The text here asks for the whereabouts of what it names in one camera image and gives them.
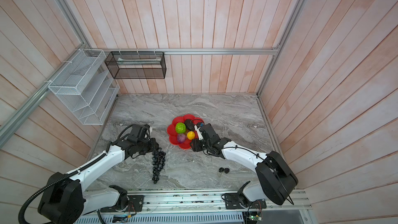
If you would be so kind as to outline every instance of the marble countertop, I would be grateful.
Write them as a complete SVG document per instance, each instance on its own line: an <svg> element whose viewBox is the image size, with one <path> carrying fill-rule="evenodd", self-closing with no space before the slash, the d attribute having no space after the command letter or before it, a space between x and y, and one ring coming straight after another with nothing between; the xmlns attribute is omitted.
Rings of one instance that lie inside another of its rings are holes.
<svg viewBox="0 0 398 224"><path fill-rule="evenodd" d="M176 116L191 113L211 123L217 134L259 152L273 150L256 96L250 94L135 94L121 95L106 123L93 157L130 124L149 124L152 138L166 152L157 184L152 181L152 154L128 158L99 177L89 189L116 184L125 189L239 189L257 180L254 172L230 160L182 150L168 141L167 127ZM219 173L220 167L230 173Z"/></svg>

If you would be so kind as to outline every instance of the bunch of grapes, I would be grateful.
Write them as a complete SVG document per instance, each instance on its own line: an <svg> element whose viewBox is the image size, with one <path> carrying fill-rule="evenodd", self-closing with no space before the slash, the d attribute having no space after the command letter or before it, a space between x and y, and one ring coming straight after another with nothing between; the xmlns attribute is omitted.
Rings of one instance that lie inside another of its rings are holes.
<svg viewBox="0 0 398 224"><path fill-rule="evenodd" d="M162 152L162 148L157 148L155 151L152 152L153 155L153 177L152 181L156 184L159 181L159 173L164 167L164 161L166 157L166 152Z"/></svg>

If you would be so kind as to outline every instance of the red bowl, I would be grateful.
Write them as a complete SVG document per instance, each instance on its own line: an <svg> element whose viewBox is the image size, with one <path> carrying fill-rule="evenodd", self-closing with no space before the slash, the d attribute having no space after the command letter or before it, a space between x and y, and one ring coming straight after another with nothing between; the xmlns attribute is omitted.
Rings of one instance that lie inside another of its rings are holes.
<svg viewBox="0 0 398 224"><path fill-rule="evenodd" d="M192 114L186 114L184 116L175 117L172 121L172 124L167 127L167 134L169 134L169 142L173 145L178 145L183 150L191 149L191 145L190 145L191 140L189 140L189 138L186 138L185 142L183 142L182 144L180 144L177 141L178 133L176 132L176 124L179 122L184 123L187 119L194 120L194 121L192 121L194 124L203 122L203 120L201 118L195 117ZM198 138L197 132L195 130L193 132L195 133L195 138Z"/></svg>

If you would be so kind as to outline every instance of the wooden wall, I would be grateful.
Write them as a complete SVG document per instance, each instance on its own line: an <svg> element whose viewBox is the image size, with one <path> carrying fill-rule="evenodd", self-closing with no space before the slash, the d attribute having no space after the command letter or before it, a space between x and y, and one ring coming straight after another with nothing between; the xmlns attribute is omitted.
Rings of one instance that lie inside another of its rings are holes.
<svg viewBox="0 0 398 224"><path fill-rule="evenodd" d="M275 47L297 0L67 0L92 47ZM257 92L271 57L166 56L165 80L122 93Z"/></svg>
<svg viewBox="0 0 398 224"><path fill-rule="evenodd" d="M0 125L78 46L54 0L0 0ZM20 206L49 176L84 163L97 130L49 94L0 150L1 222L17 223ZM46 220L38 200L27 210L29 222Z"/></svg>
<svg viewBox="0 0 398 224"><path fill-rule="evenodd" d="M397 1L308 0L261 96L320 223L398 223Z"/></svg>

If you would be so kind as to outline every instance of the yellow fruit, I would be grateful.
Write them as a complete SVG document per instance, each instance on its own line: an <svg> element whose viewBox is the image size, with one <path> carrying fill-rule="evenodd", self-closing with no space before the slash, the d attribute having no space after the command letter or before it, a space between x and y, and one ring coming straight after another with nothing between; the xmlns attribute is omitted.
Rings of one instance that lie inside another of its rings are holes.
<svg viewBox="0 0 398 224"><path fill-rule="evenodd" d="M194 138L195 138L195 132L193 132L193 131L188 132L188 133L187 133L187 138L188 138L189 140L194 139Z"/></svg>

